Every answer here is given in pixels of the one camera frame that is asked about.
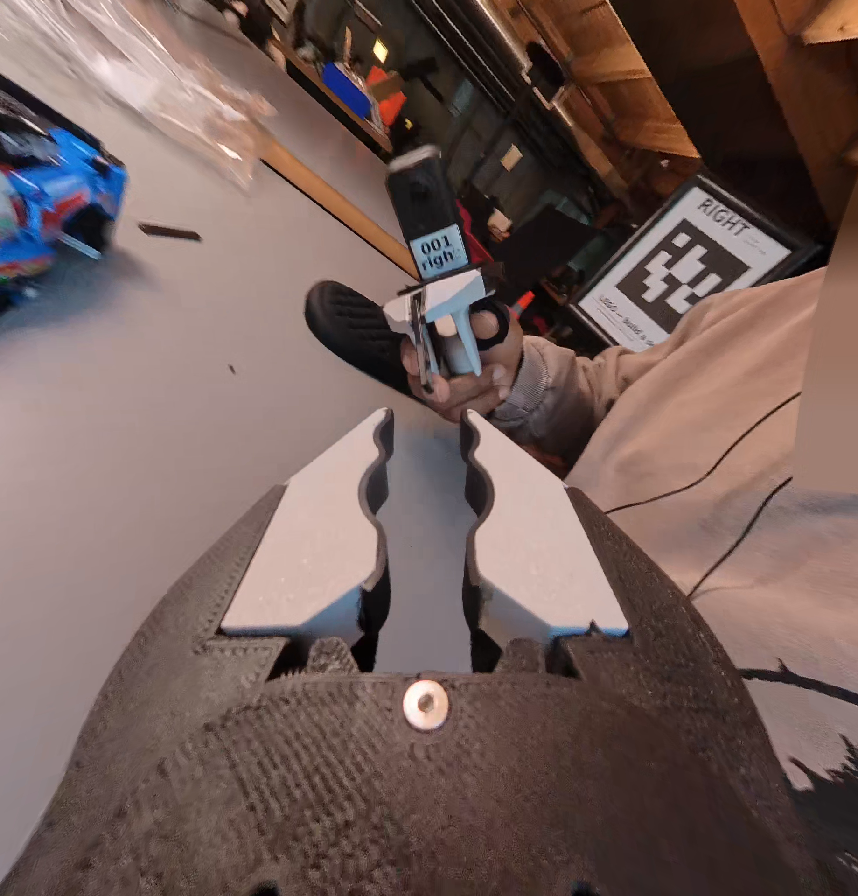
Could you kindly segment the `clear plastic bags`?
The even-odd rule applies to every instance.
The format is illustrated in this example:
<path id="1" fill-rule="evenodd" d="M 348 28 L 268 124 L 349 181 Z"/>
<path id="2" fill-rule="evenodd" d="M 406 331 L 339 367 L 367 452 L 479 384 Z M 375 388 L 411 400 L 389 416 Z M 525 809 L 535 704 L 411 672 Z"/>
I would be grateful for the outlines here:
<path id="1" fill-rule="evenodd" d="M 0 1 L 0 35 L 78 86 L 132 111 L 249 190 L 266 144 L 266 98 L 188 41 L 178 2 Z"/>

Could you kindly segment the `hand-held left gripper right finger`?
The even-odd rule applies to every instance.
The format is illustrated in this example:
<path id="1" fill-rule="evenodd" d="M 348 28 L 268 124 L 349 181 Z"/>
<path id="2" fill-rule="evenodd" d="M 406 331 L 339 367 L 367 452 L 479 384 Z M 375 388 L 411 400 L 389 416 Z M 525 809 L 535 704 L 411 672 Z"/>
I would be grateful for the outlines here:
<path id="1" fill-rule="evenodd" d="M 563 481 L 474 411 L 461 420 L 460 450 L 476 517 L 466 548 L 468 624 L 492 642 L 627 635 Z"/>

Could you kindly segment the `blue lego car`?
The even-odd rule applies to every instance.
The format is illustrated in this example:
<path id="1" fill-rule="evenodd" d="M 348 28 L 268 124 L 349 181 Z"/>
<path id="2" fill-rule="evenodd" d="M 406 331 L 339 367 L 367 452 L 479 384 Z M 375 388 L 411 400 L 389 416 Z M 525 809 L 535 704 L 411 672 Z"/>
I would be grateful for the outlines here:
<path id="1" fill-rule="evenodd" d="M 0 309 L 34 291 L 61 246 L 100 258 L 128 182 L 124 163 L 96 137 L 0 102 Z"/>

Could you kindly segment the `person's white printed shirt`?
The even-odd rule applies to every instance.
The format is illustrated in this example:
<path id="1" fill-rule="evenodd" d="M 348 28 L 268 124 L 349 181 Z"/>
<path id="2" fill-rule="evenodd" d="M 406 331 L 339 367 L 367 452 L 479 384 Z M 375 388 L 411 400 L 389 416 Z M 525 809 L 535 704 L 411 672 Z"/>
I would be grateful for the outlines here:
<path id="1" fill-rule="evenodd" d="M 756 704 L 825 875 L 858 894 L 858 497 L 784 479 L 688 596 Z"/>

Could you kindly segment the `person's right hand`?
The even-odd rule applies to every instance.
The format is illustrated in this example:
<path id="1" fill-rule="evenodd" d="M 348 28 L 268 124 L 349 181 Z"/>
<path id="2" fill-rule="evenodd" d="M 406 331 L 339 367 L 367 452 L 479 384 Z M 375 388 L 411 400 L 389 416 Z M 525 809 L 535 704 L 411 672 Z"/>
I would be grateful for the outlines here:
<path id="1" fill-rule="evenodd" d="M 400 357 L 412 396 L 451 423 L 458 423 L 468 410 L 486 417 L 498 409 L 509 397 L 523 358 L 523 330 L 513 315 L 509 319 L 505 341 L 481 353 L 480 375 L 434 375 L 431 392 L 421 385 L 416 349 L 404 336 Z"/>

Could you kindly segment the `person's right forearm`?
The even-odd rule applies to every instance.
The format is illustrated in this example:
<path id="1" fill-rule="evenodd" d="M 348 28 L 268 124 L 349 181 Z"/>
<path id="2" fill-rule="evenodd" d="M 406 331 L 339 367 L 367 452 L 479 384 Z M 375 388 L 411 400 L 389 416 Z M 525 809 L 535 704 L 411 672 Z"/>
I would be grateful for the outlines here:
<path id="1" fill-rule="evenodd" d="M 826 267 L 696 304 L 652 348 L 580 357 L 524 337 L 490 422 L 562 462 L 570 484 L 639 505 L 702 478 L 755 424 L 802 392 Z"/>

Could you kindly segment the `blue storage bin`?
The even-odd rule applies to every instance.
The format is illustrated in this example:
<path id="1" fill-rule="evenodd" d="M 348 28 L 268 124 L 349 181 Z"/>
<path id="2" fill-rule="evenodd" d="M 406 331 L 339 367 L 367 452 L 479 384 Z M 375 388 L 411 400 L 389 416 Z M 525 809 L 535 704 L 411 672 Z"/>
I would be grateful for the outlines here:
<path id="1" fill-rule="evenodd" d="M 323 64 L 321 78 L 324 86 L 356 118 L 363 120 L 371 118 L 373 100 L 363 79 L 352 73 L 344 64 L 334 62 Z"/>

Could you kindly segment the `black white marker sign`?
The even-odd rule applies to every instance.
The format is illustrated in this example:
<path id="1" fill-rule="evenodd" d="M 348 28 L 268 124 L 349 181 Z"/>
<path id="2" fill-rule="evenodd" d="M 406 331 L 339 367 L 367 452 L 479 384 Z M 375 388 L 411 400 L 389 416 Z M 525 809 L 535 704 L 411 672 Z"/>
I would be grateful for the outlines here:
<path id="1" fill-rule="evenodd" d="M 693 175 L 591 276 L 568 308 L 607 346 L 664 342 L 708 297 L 793 277 L 822 245 L 712 177 Z"/>

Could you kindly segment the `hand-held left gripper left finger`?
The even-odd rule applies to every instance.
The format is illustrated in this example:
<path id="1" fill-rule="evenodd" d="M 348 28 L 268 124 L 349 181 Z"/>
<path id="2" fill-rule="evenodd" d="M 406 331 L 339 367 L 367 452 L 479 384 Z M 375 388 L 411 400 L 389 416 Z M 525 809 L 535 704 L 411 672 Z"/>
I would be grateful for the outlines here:
<path id="1" fill-rule="evenodd" d="M 377 636 L 390 610 L 390 408 L 374 411 L 286 483 L 221 621 L 236 636 Z"/>

